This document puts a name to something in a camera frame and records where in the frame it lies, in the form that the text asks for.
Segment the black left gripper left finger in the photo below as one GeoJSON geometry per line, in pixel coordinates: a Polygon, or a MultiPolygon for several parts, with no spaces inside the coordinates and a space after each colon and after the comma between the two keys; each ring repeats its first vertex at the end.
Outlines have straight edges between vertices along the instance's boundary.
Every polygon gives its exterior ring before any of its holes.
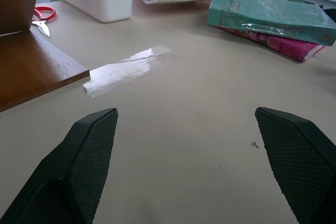
{"type": "Polygon", "coordinates": [[[92,224],[106,183],[118,110],[73,124],[37,166],[0,224],[92,224]]]}

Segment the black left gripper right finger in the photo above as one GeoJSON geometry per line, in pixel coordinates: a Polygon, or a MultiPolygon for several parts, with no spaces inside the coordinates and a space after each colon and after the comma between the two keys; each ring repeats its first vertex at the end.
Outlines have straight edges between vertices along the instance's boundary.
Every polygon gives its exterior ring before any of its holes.
{"type": "Polygon", "coordinates": [[[273,175],[299,224],[336,224],[336,145],[311,121],[258,107],[273,175]]]}

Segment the pink book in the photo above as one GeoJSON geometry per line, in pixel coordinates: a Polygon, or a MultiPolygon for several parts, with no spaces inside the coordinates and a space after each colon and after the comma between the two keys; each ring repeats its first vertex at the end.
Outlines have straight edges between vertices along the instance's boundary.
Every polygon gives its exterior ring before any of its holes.
{"type": "Polygon", "coordinates": [[[304,63],[326,47],[325,45],[267,35],[255,31],[244,31],[219,26],[216,26],[216,28],[253,41],[299,63],[304,63]]]}

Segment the dark brown wooden furniture panels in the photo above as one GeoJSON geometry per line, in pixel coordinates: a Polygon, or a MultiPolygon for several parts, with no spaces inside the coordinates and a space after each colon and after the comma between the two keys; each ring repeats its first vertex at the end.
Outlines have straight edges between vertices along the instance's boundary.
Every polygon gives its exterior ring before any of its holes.
{"type": "Polygon", "coordinates": [[[89,80],[83,65],[30,31],[36,0],[0,0],[0,113],[89,80]]]}

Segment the green book in plastic wrap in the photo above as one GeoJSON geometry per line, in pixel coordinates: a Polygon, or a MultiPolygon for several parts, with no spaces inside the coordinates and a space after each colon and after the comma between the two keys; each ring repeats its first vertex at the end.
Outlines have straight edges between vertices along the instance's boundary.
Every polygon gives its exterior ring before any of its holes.
{"type": "Polygon", "coordinates": [[[207,23],[332,46],[336,23],[319,7],[282,0],[212,0],[207,23]]]}

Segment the clear tape strip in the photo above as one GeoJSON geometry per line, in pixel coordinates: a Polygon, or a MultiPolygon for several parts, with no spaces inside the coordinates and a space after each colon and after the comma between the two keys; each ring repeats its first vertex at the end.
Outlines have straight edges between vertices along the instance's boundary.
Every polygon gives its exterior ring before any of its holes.
{"type": "Polygon", "coordinates": [[[83,84],[85,93],[94,98],[104,94],[119,84],[148,73],[165,63],[172,55],[172,50],[157,45],[136,53],[128,59],[109,63],[90,71],[90,81],[83,84]]]}

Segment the red handled scissors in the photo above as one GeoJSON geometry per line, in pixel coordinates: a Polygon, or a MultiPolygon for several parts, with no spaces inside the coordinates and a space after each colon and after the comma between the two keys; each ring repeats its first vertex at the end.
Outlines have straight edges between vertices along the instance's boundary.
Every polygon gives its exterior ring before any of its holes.
{"type": "Polygon", "coordinates": [[[46,23],[56,17],[56,10],[50,6],[36,6],[31,23],[47,38],[50,38],[50,30],[46,23]]]}

